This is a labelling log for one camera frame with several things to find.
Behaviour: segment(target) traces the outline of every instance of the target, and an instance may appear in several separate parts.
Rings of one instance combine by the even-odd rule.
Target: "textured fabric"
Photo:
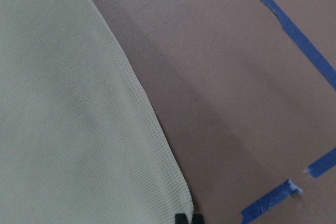
[[[0,0],[0,223],[191,219],[187,184],[91,0]]]

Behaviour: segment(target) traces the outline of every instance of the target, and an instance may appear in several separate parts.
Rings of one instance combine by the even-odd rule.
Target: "blue masking tape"
[[[248,224],[254,221],[259,216],[263,215],[270,208],[282,202],[285,198],[295,193],[302,194],[302,190],[297,187],[291,180],[285,181],[277,188],[270,191],[265,196],[254,202],[252,205],[245,208],[241,215],[243,220],[241,224]]]
[[[286,13],[273,0],[260,0],[270,11],[278,18],[286,34],[298,45],[301,51],[320,71],[325,79],[336,90],[336,71],[327,62],[323,55],[315,48],[309,39],[300,31],[300,29],[290,20]]]
[[[336,148],[325,154],[319,160],[316,160],[310,166],[308,166],[308,171],[313,178],[317,178],[335,165],[336,165]]]

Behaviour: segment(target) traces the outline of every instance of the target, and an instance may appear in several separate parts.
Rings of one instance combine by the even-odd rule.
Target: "light green fabric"
[[[0,0],[0,223],[173,224],[191,196],[91,0]]]

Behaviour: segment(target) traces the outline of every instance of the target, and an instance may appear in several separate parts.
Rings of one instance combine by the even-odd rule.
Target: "painter's tape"
[[[245,208],[241,215],[243,220],[241,224],[248,224],[259,216],[263,215],[269,209],[282,202],[285,198],[295,193],[302,194],[302,190],[297,187],[291,180],[285,181],[277,188],[270,191],[265,196]]]
[[[274,2],[274,0],[260,0],[270,11],[278,18],[286,34],[298,45],[301,51],[320,71],[326,80],[336,90],[336,71],[327,62],[323,55],[315,48],[309,39],[300,31],[300,29],[290,20],[286,13]]]
[[[336,165],[336,148],[316,160],[310,166],[308,171],[313,178],[321,176],[323,173]]]

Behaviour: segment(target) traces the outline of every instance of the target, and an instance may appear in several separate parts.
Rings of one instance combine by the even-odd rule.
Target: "blue tape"
[[[316,160],[310,166],[308,171],[313,178],[321,176],[323,173],[336,165],[336,148]]]
[[[300,31],[300,29],[290,20],[286,13],[274,2],[274,0],[260,0],[270,11],[278,18],[286,34],[298,45],[301,51],[320,71],[325,79],[336,90],[336,71],[327,62],[323,55],[315,48],[309,39]]]
[[[252,205],[245,208],[241,215],[243,220],[241,224],[248,224],[254,221],[259,216],[263,215],[270,208],[282,202],[285,198],[295,193],[302,194],[302,190],[297,187],[291,180],[285,181],[277,188],[270,191],[265,196],[254,202]]]

